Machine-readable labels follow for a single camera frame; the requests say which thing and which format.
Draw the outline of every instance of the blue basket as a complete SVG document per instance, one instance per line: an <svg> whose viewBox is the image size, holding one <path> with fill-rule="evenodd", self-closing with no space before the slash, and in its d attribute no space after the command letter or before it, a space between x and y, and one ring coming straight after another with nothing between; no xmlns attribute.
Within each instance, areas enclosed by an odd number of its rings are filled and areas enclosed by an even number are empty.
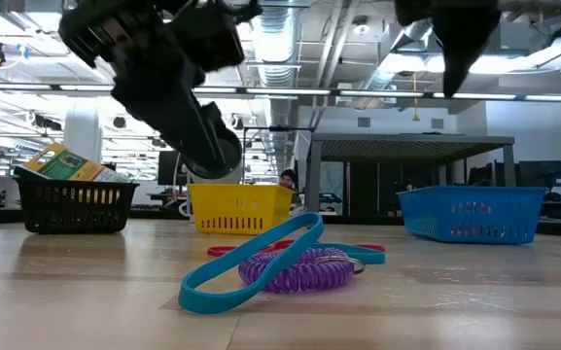
<svg viewBox="0 0 561 350"><path fill-rule="evenodd" d="M400 192L405 229L441 242L533 242L544 188L430 187Z"/></svg>

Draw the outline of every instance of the white column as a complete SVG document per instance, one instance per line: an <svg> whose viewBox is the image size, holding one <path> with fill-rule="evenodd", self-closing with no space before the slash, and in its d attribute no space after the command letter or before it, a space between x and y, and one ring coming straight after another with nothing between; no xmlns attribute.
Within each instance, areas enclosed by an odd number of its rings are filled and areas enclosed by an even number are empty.
<svg viewBox="0 0 561 350"><path fill-rule="evenodd" d="M101 161L103 130L98 109L89 101L76 101L66 111L64 146L76 154Z"/></svg>

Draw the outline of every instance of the purple coiled keychain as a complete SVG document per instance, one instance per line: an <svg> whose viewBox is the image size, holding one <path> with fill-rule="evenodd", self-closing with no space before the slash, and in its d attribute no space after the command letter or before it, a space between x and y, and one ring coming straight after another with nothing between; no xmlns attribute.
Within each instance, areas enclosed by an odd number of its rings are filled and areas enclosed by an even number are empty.
<svg viewBox="0 0 561 350"><path fill-rule="evenodd" d="M248 285L254 283L279 253L257 253L239 264L239 276ZM354 271L354 264L363 269ZM336 248L307 249L290 267L280 272L263 290L288 294L325 290L346 285L364 265Z"/></svg>

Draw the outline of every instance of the plastic basket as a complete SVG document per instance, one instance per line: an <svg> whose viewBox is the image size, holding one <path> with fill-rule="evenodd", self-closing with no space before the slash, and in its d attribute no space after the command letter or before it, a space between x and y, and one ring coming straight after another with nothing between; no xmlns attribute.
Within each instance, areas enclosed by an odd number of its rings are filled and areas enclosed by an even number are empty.
<svg viewBox="0 0 561 350"><path fill-rule="evenodd" d="M431 187L400 192L408 233L441 242L525 244L535 238L543 188Z"/></svg>
<svg viewBox="0 0 561 350"><path fill-rule="evenodd" d="M259 234L289 218L293 191L263 185L189 185L195 228L207 233Z"/></svg>
<svg viewBox="0 0 561 350"><path fill-rule="evenodd" d="M117 232L138 184L17 178L25 228L35 233Z"/></svg>

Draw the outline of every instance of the wooden tabletop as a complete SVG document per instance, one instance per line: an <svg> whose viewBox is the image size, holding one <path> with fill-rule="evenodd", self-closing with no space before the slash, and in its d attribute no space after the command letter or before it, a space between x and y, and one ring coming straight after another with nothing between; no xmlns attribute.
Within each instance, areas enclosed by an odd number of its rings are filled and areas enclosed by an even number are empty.
<svg viewBox="0 0 561 350"><path fill-rule="evenodd" d="M388 262L334 291L180 310L179 283L206 249L245 239L180 221L131 220L114 235L0 225L0 350L561 350L561 237L458 245L328 226L324 241L384 244ZM239 286L231 271L202 290Z"/></svg>

